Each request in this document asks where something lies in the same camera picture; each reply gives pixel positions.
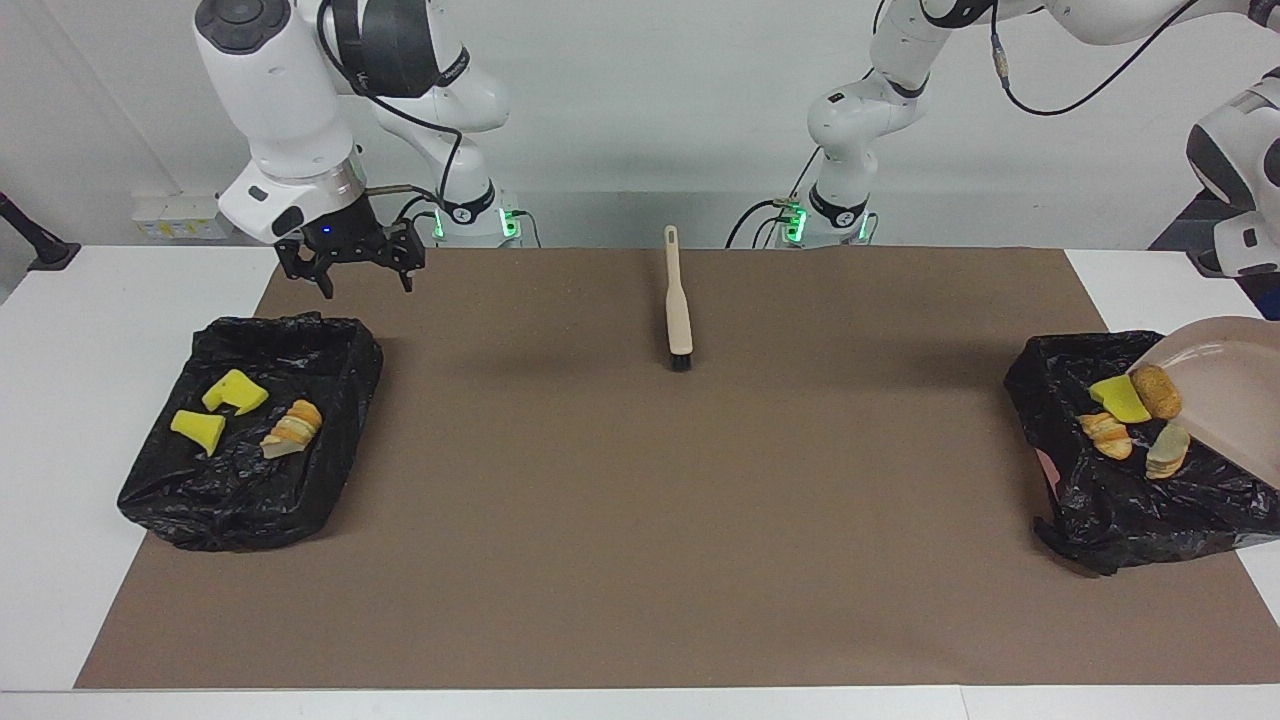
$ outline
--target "brown paper mat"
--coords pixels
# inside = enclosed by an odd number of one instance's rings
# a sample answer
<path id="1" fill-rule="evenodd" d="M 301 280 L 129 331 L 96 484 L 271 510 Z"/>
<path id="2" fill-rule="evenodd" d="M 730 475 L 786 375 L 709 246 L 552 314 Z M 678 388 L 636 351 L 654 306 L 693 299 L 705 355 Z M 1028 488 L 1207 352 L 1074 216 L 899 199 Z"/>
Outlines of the brown paper mat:
<path id="1" fill-rule="evenodd" d="M 695 369 L 662 259 L 440 251 L 404 296 L 276 279 L 260 314 L 358 316 L 387 370 L 319 538 L 148 539 L 82 688 L 1280 682 L 1234 555 L 1085 578 L 1030 532 L 1001 379 L 1103 329 L 1061 252 L 691 252 Z"/>

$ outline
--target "white table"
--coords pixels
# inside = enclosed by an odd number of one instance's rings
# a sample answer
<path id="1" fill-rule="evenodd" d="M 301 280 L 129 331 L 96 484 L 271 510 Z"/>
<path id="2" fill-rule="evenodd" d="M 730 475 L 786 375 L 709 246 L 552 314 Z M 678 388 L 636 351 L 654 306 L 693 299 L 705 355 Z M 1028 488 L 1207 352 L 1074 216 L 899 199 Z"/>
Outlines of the white table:
<path id="1" fill-rule="evenodd" d="M 1234 283 L 1202 279 L 1181 255 L 1069 256 L 1112 331 L 1258 316 Z M 143 537 L 115 496 L 155 409 L 192 331 L 252 314 L 274 266 L 270 249 L 86 247 L 67 272 L 28 277 L 0 306 L 0 719 L 1280 717 L 1280 685 L 73 692 Z M 1135 295 L 1142 304 L 1126 302 Z M 1240 556 L 1280 621 L 1280 543 Z"/>

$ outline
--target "bread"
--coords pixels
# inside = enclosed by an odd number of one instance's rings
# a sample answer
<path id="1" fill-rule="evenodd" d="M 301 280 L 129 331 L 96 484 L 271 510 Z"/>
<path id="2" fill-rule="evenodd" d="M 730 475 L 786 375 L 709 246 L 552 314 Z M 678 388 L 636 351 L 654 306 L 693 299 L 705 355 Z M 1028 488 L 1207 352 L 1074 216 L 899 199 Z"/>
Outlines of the bread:
<path id="1" fill-rule="evenodd" d="M 1147 479 L 1167 480 L 1176 475 L 1187 462 L 1190 447 L 1190 433 L 1170 423 L 1156 438 L 1156 445 L 1151 446 L 1151 452 L 1147 454 Z"/>
<path id="2" fill-rule="evenodd" d="M 316 407 L 315 405 L 311 405 L 306 400 L 296 401 L 293 404 L 293 407 L 289 407 L 288 415 L 291 418 L 297 418 L 303 423 L 307 423 L 316 430 L 319 430 L 320 425 L 324 424 L 324 418 L 320 416 L 320 409 Z"/>
<path id="3" fill-rule="evenodd" d="M 1112 460 L 1128 460 L 1133 455 L 1133 438 L 1129 437 L 1129 428 L 1124 427 L 1110 413 L 1083 415 L 1080 427 L 1084 428 L 1084 434 L 1093 441 L 1093 447 L 1102 455 Z"/>
<path id="4" fill-rule="evenodd" d="M 1172 420 L 1183 413 L 1183 396 L 1164 368 L 1143 365 L 1133 373 L 1133 387 L 1151 414 L 1161 420 Z"/>
<path id="5" fill-rule="evenodd" d="M 315 439 L 323 424 L 320 410 L 306 400 L 298 400 L 262 439 L 262 456 L 275 460 L 302 452 Z"/>

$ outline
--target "black stand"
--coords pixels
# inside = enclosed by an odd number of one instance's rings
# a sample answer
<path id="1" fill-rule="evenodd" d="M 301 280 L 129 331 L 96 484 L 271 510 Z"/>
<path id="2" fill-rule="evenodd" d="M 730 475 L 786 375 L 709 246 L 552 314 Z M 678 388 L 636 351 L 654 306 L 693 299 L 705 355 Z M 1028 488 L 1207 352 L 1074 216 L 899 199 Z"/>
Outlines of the black stand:
<path id="1" fill-rule="evenodd" d="M 37 225 L 3 192 L 0 192 L 0 218 L 8 220 L 36 249 L 36 259 L 28 270 L 61 270 L 70 265 L 72 259 L 79 252 L 79 243 L 63 242 L 54 233 Z"/>

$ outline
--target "white wall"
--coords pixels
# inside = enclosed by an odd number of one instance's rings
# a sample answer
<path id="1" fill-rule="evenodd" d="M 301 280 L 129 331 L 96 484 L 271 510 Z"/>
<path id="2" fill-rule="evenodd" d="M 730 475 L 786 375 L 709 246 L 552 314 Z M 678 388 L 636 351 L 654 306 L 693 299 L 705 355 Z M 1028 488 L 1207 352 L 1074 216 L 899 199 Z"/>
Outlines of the white wall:
<path id="1" fill-rule="evenodd" d="M 192 44 L 195 0 L 0 3 L 9 56 L 0 179 L 50 225 L 86 242 L 132 238 L 131 193 L 212 193 L 247 160 Z M 874 5 L 451 4 L 476 61 L 516 94 L 511 124 L 481 140 L 508 187 L 762 196 L 790 188 L 808 156 L 809 102 L 865 70 Z M 49 28 L 29 32 L 24 15 L 42 14 L 74 53 L 41 46 Z M 1037 105 L 1074 100 L 1132 50 L 1082 46 L 1047 14 L 1010 22 L 1002 35 L 1015 88 Z M 984 31 L 957 33 L 933 78 L 932 115 L 881 145 L 881 237 L 1146 246 L 1198 190 L 1183 158 L 1190 126 L 1270 70 L 1277 49 L 1244 18 L 1197 20 L 1174 28 L 1092 106 L 1046 120 L 1004 99 Z M 68 54 L 91 77 L 68 70 Z M 97 117 L 104 97 L 115 122 Z M 371 178 L 421 181 L 412 152 L 378 132 L 358 102 L 348 104 Z M 708 227 L 723 233 L 730 215 Z"/>

